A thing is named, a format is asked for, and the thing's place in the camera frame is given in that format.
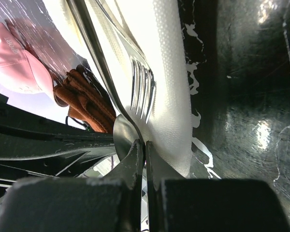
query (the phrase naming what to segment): baseball cap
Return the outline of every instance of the baseball cap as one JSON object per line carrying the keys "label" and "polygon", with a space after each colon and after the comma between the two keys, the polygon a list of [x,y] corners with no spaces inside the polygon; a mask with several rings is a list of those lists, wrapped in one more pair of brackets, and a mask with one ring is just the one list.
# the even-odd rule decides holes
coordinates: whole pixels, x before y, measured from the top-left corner
{"label": "baseball cap", "polygon": [[0,23],[0,84],[19,93],[42,93],[55,100],[53,79],[46,67]]}

